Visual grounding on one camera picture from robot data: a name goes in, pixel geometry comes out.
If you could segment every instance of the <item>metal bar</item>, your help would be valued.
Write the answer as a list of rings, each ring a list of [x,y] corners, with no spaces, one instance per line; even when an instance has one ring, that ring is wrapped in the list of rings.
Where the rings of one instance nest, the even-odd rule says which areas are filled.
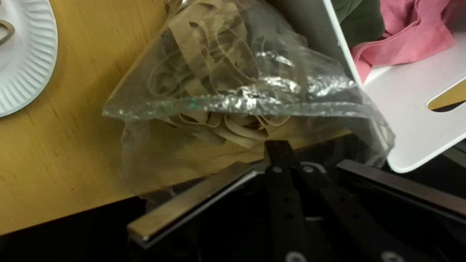
[[[395,175],[386,175],[382,171],[351,160],[338,163],[338,168],[348,172],[347,175],[353,175],[372,182],[373,185],[380,187],[388,193],[396,194],[407,201],[415,203],[417,206],[426,207],[430,211],[436,211],[437,214],[442,214],[444,217],[455,219],[456,222],[460,222],[463,225],[466,223],[466,201],[463,198],[424,187],[421,184]]]
[[[150,248],[181,225],[190,222],[198,213],[225,197],[229,187],[252,179],[257,174],[251,171],[252,169],[248,169],[248,165],[236,163],[229,169],[213,175],[152,213],[130,223],[130,236],[143,248]]]

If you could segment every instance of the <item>wooden table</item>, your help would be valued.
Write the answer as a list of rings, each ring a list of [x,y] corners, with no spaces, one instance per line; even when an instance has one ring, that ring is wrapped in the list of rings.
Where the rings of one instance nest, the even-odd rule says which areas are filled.
[[[128,198],[121,124],[102,107],[165,21],[163,0],[51,0],[60,54],[45,92],[0,120],[0,235]]]

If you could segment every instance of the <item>plastic bag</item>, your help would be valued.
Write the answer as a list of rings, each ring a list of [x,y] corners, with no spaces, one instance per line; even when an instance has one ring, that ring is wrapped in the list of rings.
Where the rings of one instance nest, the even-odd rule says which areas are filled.
[[[163,32],[105,105],[127,123],[124,175],[137,193],[356,133],[382,163],[391,128],[343,67],[308,48],[262,0],[168,0]]]

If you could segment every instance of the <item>white plate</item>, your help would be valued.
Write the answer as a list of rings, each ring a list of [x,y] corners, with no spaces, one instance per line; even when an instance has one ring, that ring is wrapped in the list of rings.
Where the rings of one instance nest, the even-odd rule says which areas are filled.
[[[57,62],[59,34],[48,0],[2,0],[0,19],[16,29],[0,46],[0,117],[6,117],[45,89]]]

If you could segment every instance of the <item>pink towel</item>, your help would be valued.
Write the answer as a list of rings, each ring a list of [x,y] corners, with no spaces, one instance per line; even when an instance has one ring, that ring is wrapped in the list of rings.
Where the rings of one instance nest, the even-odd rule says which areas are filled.
[[[353,48],[363,82],[373,66],[414,63],[450,48],[455,40],[443,21],[449,3],[450,0],[380,0],[385,40]]]

